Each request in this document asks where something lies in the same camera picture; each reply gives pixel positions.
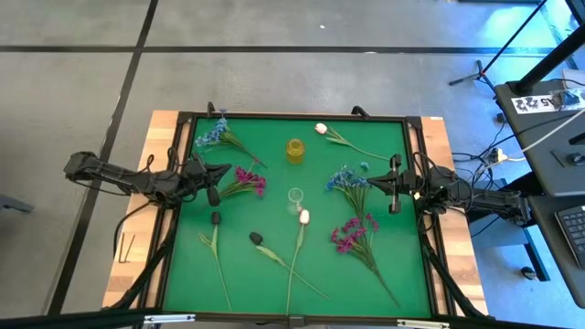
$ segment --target gray floor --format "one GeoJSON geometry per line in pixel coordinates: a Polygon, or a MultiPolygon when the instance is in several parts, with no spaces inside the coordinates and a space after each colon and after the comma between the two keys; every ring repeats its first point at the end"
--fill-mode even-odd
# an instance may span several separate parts
{"type": "MultiPolygon", "coordinates": [[[[574,28],[567,9],[554,4],[563,3],[550,1],[549,15],[538,14],[513,46],[554,47],[555,34],[574,28]]],[[[146,0],[4,1],[0,44],[134,45],[147,6],[146,0]]],[[[532,10],[436,0],[168,0],[160,1],[147,44],[499,47],[532,10]]],[[[99,151],[130,56],[0,53],[0,193],[36,206],[30,215],[0,212],[1,317],[41,312],[83,193],[65,181],[62,167],[73,152],[99,151]]],[[[499,129],[493,94],[477,82],[446,83],[474,72],[478,58],[485,63],[490,56],[144,54],[111,160],[137,166],[152,110],[202,111],[207,101],[230,111],[347,113],[359,104],[372,114],[442,116],[452,149],[478,153],[499,129]]],[[[539,60],[506,55],[489,76],[494,83],[519,79],[539,60]]],[[[576,61],[585,67],[579,54],[576,61]]],[[[510,133],[505,127],[501,136],[510,133]]],[[[502,147],[507,154],[518,150],[514,141],[502,147]]],[[[509,163],[495,175],[513,180],[527,170],[526,163],[509,163]]],[[[100,307],[112,232],[126,203],[99,197],[66,312],[100,307]]],[[[527,265],[521,247],[476,251],[490,314],[578,327],[585,311],[573,303],[538,234],[536,228],[551,282],[516,275],[527,265]]]]}

